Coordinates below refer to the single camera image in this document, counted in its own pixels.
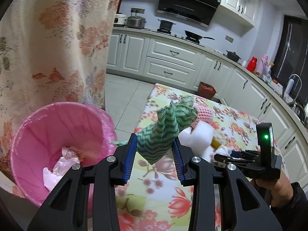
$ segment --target electrical outlet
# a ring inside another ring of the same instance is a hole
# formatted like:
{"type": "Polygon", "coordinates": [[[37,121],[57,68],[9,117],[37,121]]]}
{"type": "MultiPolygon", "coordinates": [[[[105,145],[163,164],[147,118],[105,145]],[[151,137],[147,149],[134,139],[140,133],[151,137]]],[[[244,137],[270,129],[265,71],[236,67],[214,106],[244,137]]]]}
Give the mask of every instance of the electrical outlet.
{"type": "Polygon", "coordinates": [[[230,37],[230,36],[227,36],[226,35],[226,38],[225,38],[227,41],[229,41],[229,42],[231,42],[231,43],[233,43],[233,41],[234,41],[234,39],[232,38],[232,37],[230,37]]]}
{"type": "Polygon", "coordinates": [[[144,8],[131,8],[131,13],[144,14],[144,8]]]}

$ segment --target white drawer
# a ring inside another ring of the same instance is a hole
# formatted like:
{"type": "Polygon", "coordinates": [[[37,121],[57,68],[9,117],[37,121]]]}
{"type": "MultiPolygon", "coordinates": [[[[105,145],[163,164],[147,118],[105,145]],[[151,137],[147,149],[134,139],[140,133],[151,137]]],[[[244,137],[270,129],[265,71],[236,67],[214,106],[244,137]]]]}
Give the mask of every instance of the white drawer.
{"type": "Polygon", "coordinates": [[[147,57],[143,75],[187,88],[194,72],[175,63],[147,57]]]}
{"type": "Polygon", "coordinates": [[[192,49],[187,49],[180,44],[181,43],[172,44],[167,41],[160,41],[152,38],[150,40],[147,56],[196,69],[201,53],[192,49]]]}

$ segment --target red thermos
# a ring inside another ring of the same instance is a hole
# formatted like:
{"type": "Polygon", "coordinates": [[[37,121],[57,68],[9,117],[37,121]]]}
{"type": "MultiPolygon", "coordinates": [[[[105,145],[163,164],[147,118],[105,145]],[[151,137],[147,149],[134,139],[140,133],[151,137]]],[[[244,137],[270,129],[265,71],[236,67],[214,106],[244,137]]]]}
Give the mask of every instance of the red thermos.
{"type": "Polygon", "coordinates": [[[257,60],[258,59],[256,57],[252,57],[252,59],[249,61],[248,65],[247,65],[246,69],[250,72],[255,71],[256,66],[257,66],[257,60]]]}

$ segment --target floral curtain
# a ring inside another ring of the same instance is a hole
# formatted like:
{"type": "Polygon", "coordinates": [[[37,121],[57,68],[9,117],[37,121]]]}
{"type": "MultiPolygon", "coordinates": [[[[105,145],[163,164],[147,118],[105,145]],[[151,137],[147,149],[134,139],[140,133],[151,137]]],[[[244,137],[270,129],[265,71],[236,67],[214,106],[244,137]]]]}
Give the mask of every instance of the floral curtain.
{"type": "Polygon", "coordinates": [[[14,0],[6,11],[0,22],[0,186],[8,192],[20,195],[10,169],[10,145],[27,116],[60,101],[104,108],[108,42],[118,2],[14,0]]]}

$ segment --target pink trash bin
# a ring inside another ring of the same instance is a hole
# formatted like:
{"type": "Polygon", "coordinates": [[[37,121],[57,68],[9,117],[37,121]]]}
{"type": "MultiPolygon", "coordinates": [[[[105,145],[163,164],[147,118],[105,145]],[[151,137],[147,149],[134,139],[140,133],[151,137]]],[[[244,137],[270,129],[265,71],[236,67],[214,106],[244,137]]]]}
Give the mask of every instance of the pink trash bin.
{"type": "MultiPolygon", "coordinates": [[[[62,156],[63,146],[75,146],[85,155],[83,166],[113,155],[117,140],[112,118],[92,105],[57,102],[40,108],[18,129],[12,144],[11,167],[16,184],[40,207],[49,194],[43,184],[43,168],[49,170],[62,156]]],[[[93,187],[89,206],[92,210],[93,187]]]]}

